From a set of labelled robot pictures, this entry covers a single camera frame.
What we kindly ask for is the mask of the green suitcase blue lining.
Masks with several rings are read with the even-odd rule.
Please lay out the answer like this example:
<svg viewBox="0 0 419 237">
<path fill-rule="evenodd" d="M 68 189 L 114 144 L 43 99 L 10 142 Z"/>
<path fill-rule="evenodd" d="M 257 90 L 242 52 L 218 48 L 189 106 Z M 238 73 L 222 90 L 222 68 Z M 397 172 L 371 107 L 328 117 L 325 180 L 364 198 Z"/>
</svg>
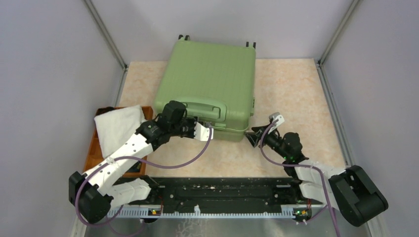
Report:
<svg viewBox="0 0 419 237">
<path fill-rule="evenodd" d="M 169 101 L 181 102 L 189 117 L 212 124 L 214 139 L 240 142 L 254 115 L 255 47 L 179 35 L 155 94 L 154 112 L 161 113 Z"/>
</svg>

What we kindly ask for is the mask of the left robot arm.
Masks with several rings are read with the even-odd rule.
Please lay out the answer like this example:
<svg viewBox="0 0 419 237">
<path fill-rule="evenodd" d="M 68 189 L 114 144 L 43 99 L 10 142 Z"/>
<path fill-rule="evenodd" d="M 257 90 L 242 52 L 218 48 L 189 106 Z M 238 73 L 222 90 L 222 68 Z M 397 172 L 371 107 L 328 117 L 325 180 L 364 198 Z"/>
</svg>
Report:
<svg viewBox="0 0 419 237">
<path fill-rule="evenodd" d="M 79 220 L 88 226 L 98 226 L 108 212 L 136 200 L 153 204 L 158 199 L 158 190 L 145 180 L 116 185 L 135 163 L 141 162 L 158 167 L 144 160 L 171 137 L 186 137 L 197 140 L 212 139 L 212 130 L 200 124 L 196 118 L 187 116 L 186 106 L 170 101 L 161 113 L 152 120 L 143 122 L 123 145 L 104 161 L 85 173 L 74 172 L 69 177 L 69 201 L 75 207 Z"/>
</svg>

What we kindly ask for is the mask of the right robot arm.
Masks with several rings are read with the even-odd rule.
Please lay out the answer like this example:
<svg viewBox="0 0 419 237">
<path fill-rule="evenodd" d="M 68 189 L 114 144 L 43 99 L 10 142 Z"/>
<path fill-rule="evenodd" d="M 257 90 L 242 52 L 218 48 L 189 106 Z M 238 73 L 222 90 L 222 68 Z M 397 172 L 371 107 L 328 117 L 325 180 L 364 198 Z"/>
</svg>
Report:
<svg viewBox="0 0 419 237">
<path fill-rule="evenodd" d="M 298 133 L 281 136 L 278 130 L 267 132 L 267 128 L 253 127 L 245 137 L 253 147 L 267 146 L 284 159 L 281 166 L 297 181 L 290 189 L 293 202 L 320 201 L 338 210 L 355 227 L 389 208 L 387 199 L 362 167 L 335 168 L 313 162 L 302 153 Z"/>
</svg>

